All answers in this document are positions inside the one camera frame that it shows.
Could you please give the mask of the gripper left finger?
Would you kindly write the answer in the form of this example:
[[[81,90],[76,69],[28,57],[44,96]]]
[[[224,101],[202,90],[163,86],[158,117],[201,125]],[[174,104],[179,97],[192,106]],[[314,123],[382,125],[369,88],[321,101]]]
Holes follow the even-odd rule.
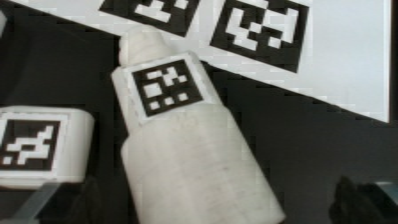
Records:
[[[49,199],[55,195],[55,192],[60,188],[58,183],[46,183],[37,191],[34,192],[26,202],[23,203],[21,208],[18,209],[12,218],[9,220],[10,224],[41,224],[39,221],[39,212],[44,209],[44,206],[49,202]]]

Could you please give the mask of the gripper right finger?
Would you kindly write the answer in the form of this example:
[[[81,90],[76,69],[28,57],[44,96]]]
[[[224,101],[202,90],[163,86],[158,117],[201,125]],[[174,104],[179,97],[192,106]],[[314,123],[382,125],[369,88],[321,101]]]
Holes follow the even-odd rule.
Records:
[[[398,184],[355,184],[341,177],[330,205],[332,224],[398,224]]]

